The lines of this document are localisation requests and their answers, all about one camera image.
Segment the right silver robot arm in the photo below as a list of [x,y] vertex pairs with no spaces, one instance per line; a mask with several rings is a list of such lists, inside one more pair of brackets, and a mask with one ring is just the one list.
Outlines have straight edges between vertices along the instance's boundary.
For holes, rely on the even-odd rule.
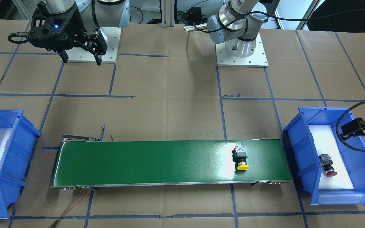
[[57,53],[65,63],[67,50],[81,49],[100,66],[109,43],[103,28],[127,27],[129,8],[128,0],[40,0],[27,39],[34,47]]

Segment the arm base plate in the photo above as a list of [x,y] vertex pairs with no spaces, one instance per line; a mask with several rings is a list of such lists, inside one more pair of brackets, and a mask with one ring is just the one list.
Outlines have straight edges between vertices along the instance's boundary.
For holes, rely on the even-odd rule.
[[91,49],[95,49],[96,55],[90,51],[86,51],[81,47],[74,47],[70,50],[66,50],[68,61],[73,63],[97,63],[96,58],[101,60],[102,64],[115,64],[117,62],[118,48],[121,38],[122,28],[117,27],[100,27],[100,35],[103,37],[107,49],[104,54],[97,52],[98,39],[92,39],[85,46]]
[[233,39],[216,44],[217,65],[220,67],[268,67],[268,59],[260,33],[253,41]]

